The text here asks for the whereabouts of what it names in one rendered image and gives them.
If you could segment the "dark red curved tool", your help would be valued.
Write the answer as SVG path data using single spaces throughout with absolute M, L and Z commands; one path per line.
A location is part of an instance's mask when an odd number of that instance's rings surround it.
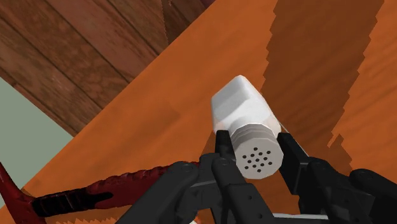
M 0 163 L 0 195 L 16 224 L 47 224 L 60 214 L 134 204 L 169 166 L 110 176 L 83 188 L 33 197 L 22 192 Z

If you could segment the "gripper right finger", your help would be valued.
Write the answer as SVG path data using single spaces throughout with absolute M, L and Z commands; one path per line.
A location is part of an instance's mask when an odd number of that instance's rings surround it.
M 284 158 L 279 171 L 300 211 L 325 213 L 330 224 L 397 224 L 397 184 L 369 169 L 348 176 L 308 156 L 289 133 L 278 134 Z

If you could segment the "white salt shaker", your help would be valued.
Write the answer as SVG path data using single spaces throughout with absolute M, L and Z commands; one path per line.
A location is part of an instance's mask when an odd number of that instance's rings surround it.
M 245 178 L 267 178 L 280 168 L 281 125 L 245 76 L 236 76 L 212 96 L 211 112 L 213 131 L 229 132 L 235 163 Z

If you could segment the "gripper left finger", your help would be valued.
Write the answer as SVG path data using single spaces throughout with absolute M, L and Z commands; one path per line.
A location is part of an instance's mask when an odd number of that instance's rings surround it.
M 176 162 L 116 224 L 190 224 L 210 209 L 215 224 L 275 224 L 258 190 L 236 165 L 226 130 L 216 133 L 215 151 L 198 165 Z

